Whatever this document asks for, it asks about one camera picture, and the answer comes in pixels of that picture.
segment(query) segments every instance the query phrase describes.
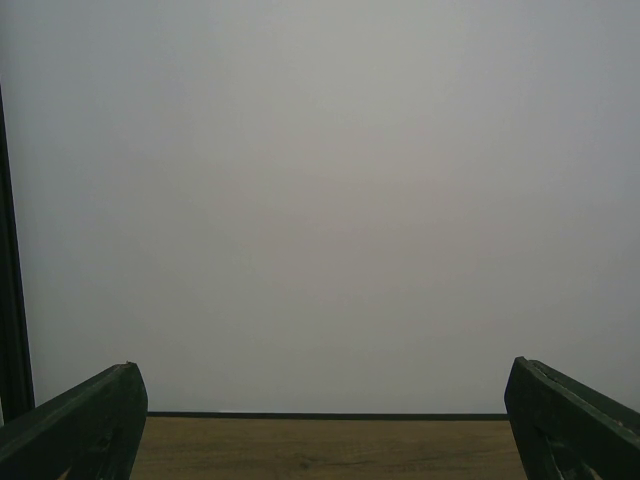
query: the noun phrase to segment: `wooden floor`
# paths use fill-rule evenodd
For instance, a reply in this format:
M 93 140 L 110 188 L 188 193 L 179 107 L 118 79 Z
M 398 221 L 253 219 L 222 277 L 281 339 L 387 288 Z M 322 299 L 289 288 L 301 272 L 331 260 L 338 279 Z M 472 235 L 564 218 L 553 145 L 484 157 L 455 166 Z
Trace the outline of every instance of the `wooden floor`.
M 525 480 L 508 422 L 149 418 L 132 479 Z

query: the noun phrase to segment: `black edge strip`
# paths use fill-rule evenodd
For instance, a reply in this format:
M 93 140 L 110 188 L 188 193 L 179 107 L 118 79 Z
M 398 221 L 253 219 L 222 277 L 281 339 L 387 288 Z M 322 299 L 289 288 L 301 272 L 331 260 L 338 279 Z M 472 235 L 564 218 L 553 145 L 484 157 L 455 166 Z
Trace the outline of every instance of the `black edge strip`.
M 235 413 L 235 412 L 149 412 L 148 417 L 235 418 L 245 420 L 382 420 L 382 421 L 502 421 L 506 413 Z
M 0 91 L 0 398 L 4 421 L 35 407 Z

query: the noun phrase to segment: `wooden surface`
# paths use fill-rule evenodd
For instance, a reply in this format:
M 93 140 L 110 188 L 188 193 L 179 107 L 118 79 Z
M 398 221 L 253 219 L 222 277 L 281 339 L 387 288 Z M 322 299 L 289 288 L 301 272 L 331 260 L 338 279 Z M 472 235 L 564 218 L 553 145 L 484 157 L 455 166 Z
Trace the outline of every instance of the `wooden surface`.
M 506 421 L 148 418 L 133 480 L 525 480 Z

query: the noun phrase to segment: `black vertical frame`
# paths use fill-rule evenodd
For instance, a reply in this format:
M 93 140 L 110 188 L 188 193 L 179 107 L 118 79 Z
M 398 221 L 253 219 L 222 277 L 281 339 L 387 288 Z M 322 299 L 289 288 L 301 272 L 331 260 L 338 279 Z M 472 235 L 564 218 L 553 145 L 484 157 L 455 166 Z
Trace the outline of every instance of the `black vertical frame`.
M 0 400 L 5 422 L 35 406 L 0 90 Z

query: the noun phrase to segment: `white backdrop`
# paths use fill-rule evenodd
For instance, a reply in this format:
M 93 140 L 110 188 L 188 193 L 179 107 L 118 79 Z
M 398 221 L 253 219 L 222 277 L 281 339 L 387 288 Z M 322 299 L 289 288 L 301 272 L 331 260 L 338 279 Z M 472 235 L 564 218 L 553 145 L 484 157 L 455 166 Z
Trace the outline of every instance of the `white backdrop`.
M 34 381 L 152 410 L 640 408 L 640 2 L 0 1 Z

